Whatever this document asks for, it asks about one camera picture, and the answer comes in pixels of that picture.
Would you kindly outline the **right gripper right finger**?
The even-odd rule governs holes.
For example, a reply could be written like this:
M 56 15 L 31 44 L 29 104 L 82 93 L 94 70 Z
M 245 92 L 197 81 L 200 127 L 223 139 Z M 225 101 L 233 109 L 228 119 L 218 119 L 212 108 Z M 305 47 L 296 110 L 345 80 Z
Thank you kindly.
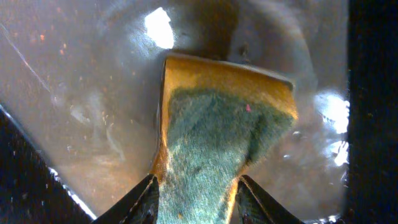
M 248 175 L 239 178 L 236 202 L 242 224 L 304 224 Z

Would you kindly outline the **green and yellow sponge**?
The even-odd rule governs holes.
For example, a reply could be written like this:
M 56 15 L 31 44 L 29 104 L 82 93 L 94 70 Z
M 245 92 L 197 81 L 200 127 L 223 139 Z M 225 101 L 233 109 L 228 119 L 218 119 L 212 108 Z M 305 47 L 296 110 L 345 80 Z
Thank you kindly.
M 229 223 L 245 170 L 298 118 L 294 84 L 276 72 L 168 55 L 159 104 L 158 223 Z

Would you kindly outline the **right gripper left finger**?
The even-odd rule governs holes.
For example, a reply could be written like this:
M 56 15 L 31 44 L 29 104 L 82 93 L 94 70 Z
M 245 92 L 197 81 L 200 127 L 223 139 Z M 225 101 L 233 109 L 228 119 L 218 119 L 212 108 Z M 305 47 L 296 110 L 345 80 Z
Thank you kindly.
M 159 184 L 149 174 L 92 224 L 156 224 L 158 211 Z

